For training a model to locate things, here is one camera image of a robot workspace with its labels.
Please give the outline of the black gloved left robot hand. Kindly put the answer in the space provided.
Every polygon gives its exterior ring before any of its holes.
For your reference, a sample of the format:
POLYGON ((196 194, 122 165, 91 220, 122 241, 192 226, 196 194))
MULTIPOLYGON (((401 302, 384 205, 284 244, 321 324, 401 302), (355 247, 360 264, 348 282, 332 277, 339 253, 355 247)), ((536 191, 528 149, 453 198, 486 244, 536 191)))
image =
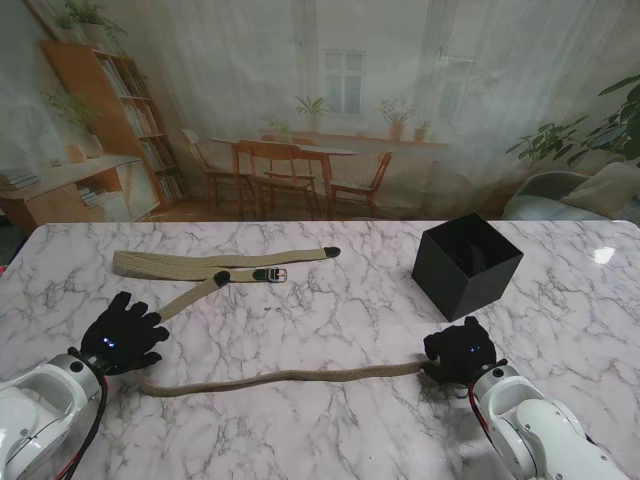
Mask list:
POLYGON ((152 366, 162 359, 155 346, 169 338, 161 316, 144 302, 129 305, 132 295, 121 291, 89 326, 80 358, 104 376, 116 376, 152 366))

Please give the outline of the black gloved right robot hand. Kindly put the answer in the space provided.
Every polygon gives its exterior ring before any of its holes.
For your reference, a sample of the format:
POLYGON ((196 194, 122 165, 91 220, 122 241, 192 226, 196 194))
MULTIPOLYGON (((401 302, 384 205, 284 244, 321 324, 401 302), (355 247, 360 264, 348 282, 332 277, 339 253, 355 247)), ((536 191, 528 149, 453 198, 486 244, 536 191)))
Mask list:
POLYGON ((484 367, 497 362, 494 343, 474 316, 426 336, 423 345, 431 361, 424 372, 440 385, 468 387, 484 367))

